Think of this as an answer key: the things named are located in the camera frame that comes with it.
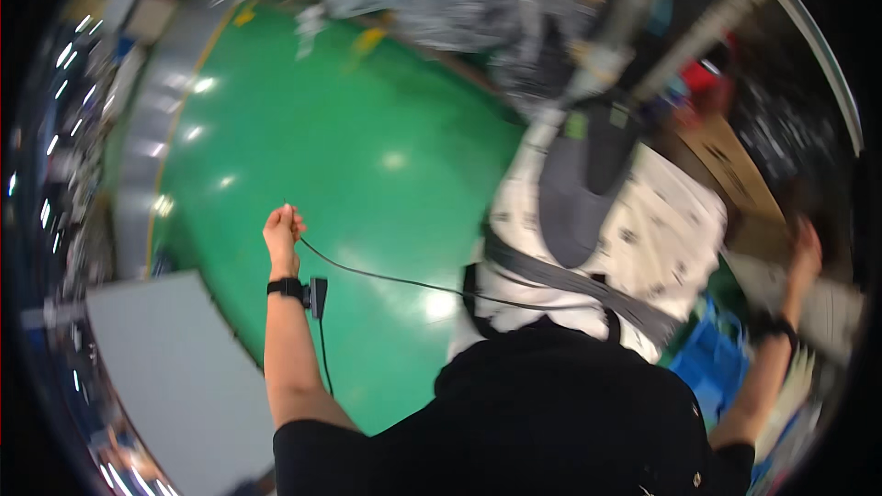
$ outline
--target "hand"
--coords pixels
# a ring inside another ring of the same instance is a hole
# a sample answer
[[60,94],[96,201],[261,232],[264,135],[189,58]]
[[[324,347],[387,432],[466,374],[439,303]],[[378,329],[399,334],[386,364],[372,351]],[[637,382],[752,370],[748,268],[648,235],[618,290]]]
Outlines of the hand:
[[787,290],[797,298],[805,296],[821,271],[821,242],[814,226],[804,216],[799,218],[797,243],[790,260]]
[[286,203],[270,213],[264,225],[264,241],[270,252],[270,280],[297,277],[300,257],[294,251],[294,244],[305,231],[306,225],[303,216],[297,215],[297,207]]

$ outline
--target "black cable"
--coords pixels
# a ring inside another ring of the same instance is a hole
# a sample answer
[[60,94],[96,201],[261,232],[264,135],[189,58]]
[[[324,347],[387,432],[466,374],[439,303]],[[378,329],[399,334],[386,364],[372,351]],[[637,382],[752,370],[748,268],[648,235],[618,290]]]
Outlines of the black cable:
[[318,319],[318,341],[322,345],[322,365],[325,367],[325,379],[328,380],[328,393],[334,396],[334,384],[331,382],[331,374],[328,373],[328,355],[325,352],[325,326],[322,321],[324,318]]
[[378,278],[380,280],[386,280],[386,281],[398,282],[398,283],[409,283],[410,285],[424,287],[429,290],[436,290],[439,292],[453,293],[454,295],[460,295],[461,297],[472,297],[475,299],[484,299],[485,301],[492,301],[494,303],[509,304],[511,306],[517,306],[519,308],[526,308],[529,310],[552,311],[552,310],[566,310],[566,309],[572,309],[572,308],[596,308],[597,307],[596,302],[595,303],[585,303],[585,304],[567,304],[567,305],[561,305],[561,306],[543,306],[540,304],[517,303],[514,301],[506,301],[505,299],[496,299],[493,297],[487,297],[486,295],[481,295],[480,293],[461,292],[459,290],[454,290],[449,287],[442,287],[440,285],[432,285],[431,283],[416,282],[413,280],[405,280],[404,278],[396,278],[394,276],[384,276],[382,274],[375,274],[373,272],[367,272],[365,270],[353,269],[352,267],[347,267],[346,265],[342,265],[342,264],[336,262],[335,260],[328,259],[327,257],[325,257],[325,255],[320,253],[316,248],[311,246],[308,241],[303,239],[303,237],[300,238],[300,241],[303,242],[304,246],[306,246],[307,248],[310,248],[310,251],[312,251],[313,253],[318,255],[319,259],[322,259],[322,260],[334,265],[338,269],[343,269],[343,270],[346,270],[347,272],[354,272],[355,274],[360,274],[362,276],[369,276],[372,278]]
[[[596,303],[589,304],[569,304],[567,306],[541,306],[538,304],[527,304],[527,303],[516,303],[514,301],[506,301],[504,299],[495,299],[492,297],[487,297],[481,295],[480,293],[473,292],[461,292],[459,290],[454,290],[449,287],[442,287],[440,285],[432,285],[431,283],[417,282],[413,280],[405,280],[404,278],[396,278],[394,276],[384,276],[382,274],[375,274],[373,272],[368,272],[366,270],[353,269],[352,267],[347,267],[346,265],[340,264],[335,260],[331,260],[322,253],[318,251],[318,249],[314,248],[310,245],[310,242],[300,238],[300,241],[303,242],[303,245],[310,249],[313,253],[315,253],[319,259],[328,262],[329,264],[334,265],[338,269],[346,270],[347,272],[352,272],[354,274],[360,274],[362,276],[368,276],[372,278],[378,278],[380,280],[386,280],[389,282],[398,282],[398,283],[409,283],[410,285],[416,285],[418,287],[424,287],[429,290],[436,290],[439,292],[447,292],[453,293],[454,295],[460,295],[461,297],[471,297],[474,299],[484,299],[486,301],[493,301],[494,303],[502,303],[502,304],[510,304],[511,306],[518,306],[520,308],[526,308],[531,310],[542,310],[542,311],[551,311],[551,310],[564,310],[564,309],[572,309],[572,308],[595,308]],[[318,319],[318,341],[321,343],[322,347],[322,366],[325,368],[325,379],[328,380],[328,393],[331,396],[334,396],[334,385],[331,383],[331,374],[328,373],[328,357],[325,352],[325,327],[322,324],[323,318],[319,317]]]

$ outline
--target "wrist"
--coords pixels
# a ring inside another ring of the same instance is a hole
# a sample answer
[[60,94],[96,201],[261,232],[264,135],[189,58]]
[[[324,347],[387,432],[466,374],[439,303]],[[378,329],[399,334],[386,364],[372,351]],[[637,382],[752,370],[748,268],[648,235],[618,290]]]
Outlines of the wrist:
[[281,280],[282,278],[296,278],[297,270],[293,267],[276,267],[270,268],[270,281]]
[[799,326],[799,318],[803,314],[803,294],[798,289],[788,287],[780,308],[780,316],[794,329]]
[[806,289],[803,286],[796,283],[788,283],[784,289],[784,299],[789,303],[800,306],[805,298],[805,293]]

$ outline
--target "blue bin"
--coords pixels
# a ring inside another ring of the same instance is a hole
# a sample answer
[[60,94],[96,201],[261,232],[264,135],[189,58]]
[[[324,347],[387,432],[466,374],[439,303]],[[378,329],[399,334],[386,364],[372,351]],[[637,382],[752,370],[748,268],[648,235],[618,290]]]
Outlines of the blue bin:
[[[735,328],[734,341],[721,333],[718,325],[725,323]],[[741,321],[728,311],[718,316],[713,301],[707,297],[704,317],[668,367],[695,393],[705,421],[710,419],[713,424],[720,421],[744,381],[750,365],[744,341]]]

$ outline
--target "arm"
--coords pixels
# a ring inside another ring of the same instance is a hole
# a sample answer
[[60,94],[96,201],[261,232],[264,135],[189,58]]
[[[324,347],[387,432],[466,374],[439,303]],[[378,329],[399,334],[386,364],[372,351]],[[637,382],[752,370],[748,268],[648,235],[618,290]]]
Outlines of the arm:
[[[286,204],[266,220],[264,240],[270,252],[270,281],[297,277],[300,270],[294,243],[306,226],[303,216],[296,212],[295,207]],[[316,419],[358,431],[325,391],[303,305],[280,293],[266,298],[264,376],[276,429],[298,419]]]
[[[802,301],[821,268],[821,245],[818,234],[804,219],[799,222],[799,237],[788,273],[787,292],[780,316],[794,329],[799,326]],[[709,437],[713,449],[737,443],[753,445],[763,427],[784,382],[790,361],[790,342],[785,335],[768,336],[762,342],[735,401]]]

